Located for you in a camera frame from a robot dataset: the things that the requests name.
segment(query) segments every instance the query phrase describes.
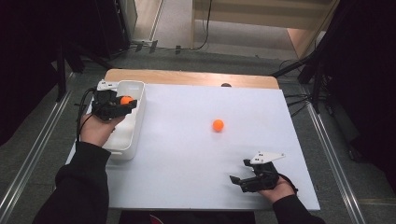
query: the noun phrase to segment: person's left hand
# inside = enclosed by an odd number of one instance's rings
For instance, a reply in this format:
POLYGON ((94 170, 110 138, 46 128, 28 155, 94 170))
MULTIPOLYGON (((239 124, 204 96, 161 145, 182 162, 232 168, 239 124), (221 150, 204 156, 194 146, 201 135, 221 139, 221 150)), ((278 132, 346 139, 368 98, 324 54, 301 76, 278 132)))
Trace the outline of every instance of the person's left hand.
POLYGON ((80 141, 91 143, 99 147, 102 147, 105 144, 108 137, 114 131, 116 125, 125 119, 125 116, 123 116, 108 121, 102 121, 95 115, 90 116, 91 114, 88 114, 81 118, 81 124, 83 124, 86 119, 89 119, 82 126, 80 141))

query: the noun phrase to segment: hand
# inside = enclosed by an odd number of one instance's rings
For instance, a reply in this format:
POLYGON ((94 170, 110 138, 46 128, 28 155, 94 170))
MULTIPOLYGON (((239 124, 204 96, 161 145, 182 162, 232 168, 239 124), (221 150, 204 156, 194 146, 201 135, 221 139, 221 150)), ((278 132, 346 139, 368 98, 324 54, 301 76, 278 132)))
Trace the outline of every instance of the hand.
POLYGON ((257 192, 267 198, 271 203, 275 203, 281 198, 294 194, 294 190, 290 183, 281 176, 277 180, 276 187, 274 189, 259 190, 257 192))
POLYGON ((83 124, 85 120, 88 120, 82 126, 80 141, 91 143, 99 147, 105 144, 116 125, 125 119, 125 117, 119 117, 108 121, 102 121, 95 115, 90 116, 91 115, 84 115, 81 118, 81 124, 83 124))

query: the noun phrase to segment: person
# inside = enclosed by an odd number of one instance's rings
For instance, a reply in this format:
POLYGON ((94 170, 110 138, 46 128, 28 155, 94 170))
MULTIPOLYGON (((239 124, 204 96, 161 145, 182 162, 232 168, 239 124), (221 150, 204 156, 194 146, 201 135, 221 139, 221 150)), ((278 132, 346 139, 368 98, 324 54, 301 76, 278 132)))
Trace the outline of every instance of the person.
MULTIPOLYGON (((90 115, 81 119, 83 125, 76 153, 70 163, 58 171, 56 190, 37 212, 33 223, 106 223, 109 200, 106 163, 111 153, 102 146, 123 119, 104 122, 90 115)), ((258 192, 273 204, 279 224, 325 223, 305 209, 282 177, 274 189, 258 192)))

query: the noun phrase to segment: black sweater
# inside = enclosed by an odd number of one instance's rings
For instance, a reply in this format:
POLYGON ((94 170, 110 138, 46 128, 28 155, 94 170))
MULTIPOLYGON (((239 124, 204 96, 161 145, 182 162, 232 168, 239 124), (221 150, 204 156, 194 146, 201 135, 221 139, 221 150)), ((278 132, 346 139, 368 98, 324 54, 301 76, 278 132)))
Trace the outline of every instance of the black sweater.
MULTIPOLYGON (((108 187, 106 163, 110 152, 81 142, 69 164, 55 178, 56 190, 41 207, 33 223, 106 223, 108 187)), ((285 197, 273 205, 279 224, 322 224, 297 196, 285 197)))

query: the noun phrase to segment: orange object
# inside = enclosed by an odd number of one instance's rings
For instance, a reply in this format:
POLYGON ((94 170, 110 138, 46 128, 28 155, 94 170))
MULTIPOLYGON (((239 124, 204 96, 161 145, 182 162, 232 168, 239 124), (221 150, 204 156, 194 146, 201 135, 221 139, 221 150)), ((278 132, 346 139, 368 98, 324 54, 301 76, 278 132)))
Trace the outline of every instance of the orange object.
POLYGON ((221 119, 216 119, 213 121, 213 129, 216 132, 220 132, 224 127, 224 122, 221 119))
POLYGON ((120 104, 128 105, 133 100, 134 100, 134 98, 132 98, 131 96, 122 96, 121 100, 120 100, 120 104))

